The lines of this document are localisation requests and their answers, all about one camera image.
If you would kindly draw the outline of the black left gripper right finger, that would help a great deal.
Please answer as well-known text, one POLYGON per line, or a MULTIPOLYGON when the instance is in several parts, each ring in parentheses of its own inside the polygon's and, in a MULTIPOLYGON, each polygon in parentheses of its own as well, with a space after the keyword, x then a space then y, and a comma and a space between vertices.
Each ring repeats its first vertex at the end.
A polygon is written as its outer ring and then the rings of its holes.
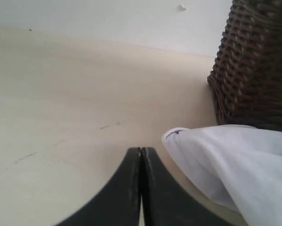
POLYGON ((141 148, 141 197, 146 226, 230 226, 190 196, 166 169, 156 150, 141 148))

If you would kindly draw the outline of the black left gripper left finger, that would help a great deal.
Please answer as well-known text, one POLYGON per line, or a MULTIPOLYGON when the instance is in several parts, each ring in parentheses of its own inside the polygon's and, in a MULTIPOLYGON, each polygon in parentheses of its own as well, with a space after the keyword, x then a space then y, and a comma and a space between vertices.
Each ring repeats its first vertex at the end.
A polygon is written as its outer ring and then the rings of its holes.
POLYGON ((116 172, 82 208, 59 226, 137 226, 141 148, 129 148, 116 172))

